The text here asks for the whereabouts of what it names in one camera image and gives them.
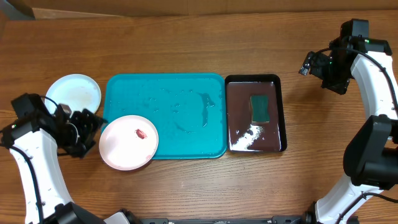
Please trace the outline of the light blue plate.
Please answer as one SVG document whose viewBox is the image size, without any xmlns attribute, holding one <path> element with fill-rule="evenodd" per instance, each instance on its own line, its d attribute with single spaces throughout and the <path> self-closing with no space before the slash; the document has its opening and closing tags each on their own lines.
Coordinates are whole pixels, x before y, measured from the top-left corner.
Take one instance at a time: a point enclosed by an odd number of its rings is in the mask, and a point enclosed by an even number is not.
<svg viewBox="0 0 398 224">
<path fill-rule="evenodd" d="M 73 112 L 87 109 L 96 113 L 101 103 L 101 89 L 89 76 L 70 74 L 55 81 L 46 97 L 58 105 L 68 105 Z"/>
</svg>

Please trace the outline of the pink plate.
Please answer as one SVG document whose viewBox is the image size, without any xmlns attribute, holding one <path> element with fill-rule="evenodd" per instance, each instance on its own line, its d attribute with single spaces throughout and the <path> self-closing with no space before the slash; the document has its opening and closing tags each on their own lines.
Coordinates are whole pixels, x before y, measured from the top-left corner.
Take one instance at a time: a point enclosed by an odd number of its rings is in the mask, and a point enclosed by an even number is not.
<svg viewBox="0 0 398 224">
<path fill-rule="evenodd" d="M 105 127 L 99 139 L 99 153 L 113 169 L 129 171 L 150 162 L 158 145 L 158 132 L 148 119 L 127 115 Z"/>
</svg>

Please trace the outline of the green scouring sponge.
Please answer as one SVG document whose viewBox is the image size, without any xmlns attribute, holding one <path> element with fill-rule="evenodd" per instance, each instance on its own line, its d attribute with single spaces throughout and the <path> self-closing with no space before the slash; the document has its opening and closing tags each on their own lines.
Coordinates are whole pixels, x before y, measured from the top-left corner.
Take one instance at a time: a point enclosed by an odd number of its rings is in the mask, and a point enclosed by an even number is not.
<svg viewBox="0 0 398 224">
<path fill-rule="evenodd" d="M 269 99 L 266 95 L 251 96 L 251 110 L 253 123 L 268 123 L 270 116 L 268 112 Z"/>
</svg>

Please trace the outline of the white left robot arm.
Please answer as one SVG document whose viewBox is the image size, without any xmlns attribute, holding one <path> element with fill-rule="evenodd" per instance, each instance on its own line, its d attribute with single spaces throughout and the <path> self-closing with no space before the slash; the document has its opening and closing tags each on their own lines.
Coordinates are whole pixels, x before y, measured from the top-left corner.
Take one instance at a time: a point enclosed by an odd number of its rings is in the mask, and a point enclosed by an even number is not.
<svg viewBox="0 0 398 224">
<path fill-rule="evenodd" d="M 63 104 L 57 104 L 55 112 L 50 113 L 43 100 L 43 96 L 28 93 L 12 100 L 17 120 L 1 130 L 1 146 L 9 150 L 19 168 L 25 222 L 140 223 L 126 209 L 102 219 L 73 202 L 60 170 L 58 150 L 63 149 L 66 156 L 84 158 L 106 120 L 87 109 L 71 112 Z"/>
</svg>

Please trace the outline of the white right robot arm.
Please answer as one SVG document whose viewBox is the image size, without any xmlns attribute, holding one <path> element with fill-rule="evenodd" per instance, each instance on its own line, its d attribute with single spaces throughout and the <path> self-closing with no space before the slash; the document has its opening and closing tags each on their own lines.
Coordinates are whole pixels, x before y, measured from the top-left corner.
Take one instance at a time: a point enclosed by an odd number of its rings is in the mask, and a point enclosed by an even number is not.
<svg viewBox="0 0 398 224">
<path fill-rule="evenodd" d="M 372 197 L 396 203 L 383 191 L 397 185 L 397 82 L 388 41 L 369 37 L 369 22 L 352 19 L 328 48 L 309 52 L 300 74 L 322 80 L 322 88 L 344 95 L 351 80 L 360 90 L 366 121 L 343 156 L 344 174 L 306 211 L 301 223 L 358 223 L 354 215 Z"/>
</svg>

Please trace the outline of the black water tray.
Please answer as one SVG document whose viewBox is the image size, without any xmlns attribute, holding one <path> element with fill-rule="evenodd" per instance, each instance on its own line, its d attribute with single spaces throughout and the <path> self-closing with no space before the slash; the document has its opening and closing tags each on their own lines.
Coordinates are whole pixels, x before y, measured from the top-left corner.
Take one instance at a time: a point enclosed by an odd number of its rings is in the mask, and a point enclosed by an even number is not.
<svg viewBox="0 0 398 224">
<path fill-rule="evenodd" d="M 280 78 L 229 75 L 225 78 L 228 148 L 232 152 L 287 149 Z"/>
</svg>

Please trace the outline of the teal plastic tray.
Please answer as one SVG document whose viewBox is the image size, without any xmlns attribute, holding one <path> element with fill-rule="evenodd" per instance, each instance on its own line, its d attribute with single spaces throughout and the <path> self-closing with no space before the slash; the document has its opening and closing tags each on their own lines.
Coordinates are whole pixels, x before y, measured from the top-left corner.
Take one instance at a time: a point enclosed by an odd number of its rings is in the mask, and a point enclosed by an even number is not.
<svg viewBox="0 0 398 224">
<path fill-rule="evenodd" d="M 147 118 L 159 134 L 154 155 L 215 159 L 227 150 L 224 78 L 216 73 L 118 74 L 106 85 L 103 117 Z"/>
</svg>

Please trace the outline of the cardboard backdrop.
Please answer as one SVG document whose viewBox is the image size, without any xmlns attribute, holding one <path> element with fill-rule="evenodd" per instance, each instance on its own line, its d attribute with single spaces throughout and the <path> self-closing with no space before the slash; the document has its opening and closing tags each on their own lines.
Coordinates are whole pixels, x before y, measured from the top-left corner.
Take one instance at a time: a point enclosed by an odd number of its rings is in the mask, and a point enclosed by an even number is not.
<svg viewBox="0 0 398 224">
<path fill-rule="evenodd" d="M 1 1 L 1 18 L 191 16 L 268 12 L 395 10 L 397 0 L 15 0 Z"/>
</svg>

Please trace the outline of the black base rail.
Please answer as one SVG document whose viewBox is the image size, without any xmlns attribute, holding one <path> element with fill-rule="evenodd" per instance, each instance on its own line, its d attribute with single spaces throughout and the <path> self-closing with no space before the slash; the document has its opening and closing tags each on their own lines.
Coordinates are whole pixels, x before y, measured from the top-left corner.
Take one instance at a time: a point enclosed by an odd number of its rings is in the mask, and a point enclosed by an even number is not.
<svg viewBox="0 0 398 224">
<path fill-rule="evenodd" d="M 273 216 L 272 218 L 238 218 L 238 219 L 184 219 L 143 218 L 143 224 L 299 224 L 304 223 L 301 216 Z"/>
</svg>

